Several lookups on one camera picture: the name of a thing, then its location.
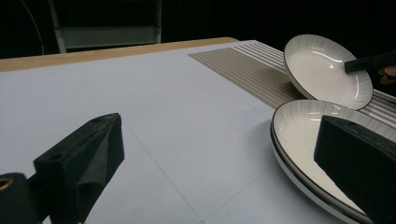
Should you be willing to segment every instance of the plate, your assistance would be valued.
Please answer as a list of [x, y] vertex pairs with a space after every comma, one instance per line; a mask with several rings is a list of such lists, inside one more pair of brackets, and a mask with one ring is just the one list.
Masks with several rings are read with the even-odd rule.
[[292, 84], [307, 99], [361, 109], [373, 97], [369, 74], [347, 74], [344, 62], [356, 57], [343, 46], [320, 35], [297, 35], [284, 48], [284, 64]]
[[372, 223], [314, 161], [323, 115], [351, 120], [396, 141], [396, 130], [346, 106], [319, 100], [298, 100], [281, 105], [271, 124], [273, 149], [294, 184], [314, 202], [350, 223]]

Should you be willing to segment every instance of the dark background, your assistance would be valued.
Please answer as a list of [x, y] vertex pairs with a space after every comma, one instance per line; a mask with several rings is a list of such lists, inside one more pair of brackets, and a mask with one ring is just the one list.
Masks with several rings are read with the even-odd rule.
[[[59, 53], [47, 0], [23, 0], [32, 12], [45, 54]], [[54, 0], [62, 26], [118, 26], [154, 23], [151, 1]], [[0, 1], [0, 58], [42, 54], [32, 20], [21, 0]], [[162, 42], [230, 36], [258, 40], [283, 50], [296, 35], [322, 35], [357, 58], [396, 49], [390, 1], [342, 3], [317, 1], [163, 0]], [[378, 86], [390, 93], [396, 86]]]

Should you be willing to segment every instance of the table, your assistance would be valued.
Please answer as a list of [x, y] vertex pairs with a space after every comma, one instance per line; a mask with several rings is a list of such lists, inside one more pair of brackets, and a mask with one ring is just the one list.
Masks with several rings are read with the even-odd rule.
[[[2, 172], [30, 176], [32, 160], [80, 125], [121, 114], [125, 161], [86, 223], [344, 223], [276, 162], [272, 115], [302, 97], [277, 49], [221, 37], [7, 59], [0, 70]], [[375, 95], [365, 112], [391, 123], [381, 113], [392, 99]]]

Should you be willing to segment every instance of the wooden table edge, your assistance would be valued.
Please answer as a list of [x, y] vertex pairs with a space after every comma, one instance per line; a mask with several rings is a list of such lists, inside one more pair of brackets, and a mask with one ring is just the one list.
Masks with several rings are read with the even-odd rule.
[[208, 45], [225, 44], [239, 41], [232, 37], [187, 40], [179, 42], [151, 44], [115, 49], [88, 50], [64, 54], [50, 54], [32, 57], [20, 57], [0, 60], [0, 72], [16, 71], [37, 67], [53, 66], [67, 63], [80, 63], [94, 60], [131, 56], [137, 54], [160, 52], [172, 49], [186, 49]]

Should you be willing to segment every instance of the striped surface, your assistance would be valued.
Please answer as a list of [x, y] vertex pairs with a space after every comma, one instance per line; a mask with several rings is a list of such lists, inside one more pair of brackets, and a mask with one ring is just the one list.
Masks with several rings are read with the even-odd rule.
[[[286, 75], [283, 52], [263, 43], [190, 56], [274, 109], [289, 101], [305, 99]], [[396, 98], [393, 96], [375, 90], [371, 103], [359, 111], [396, 128]]]

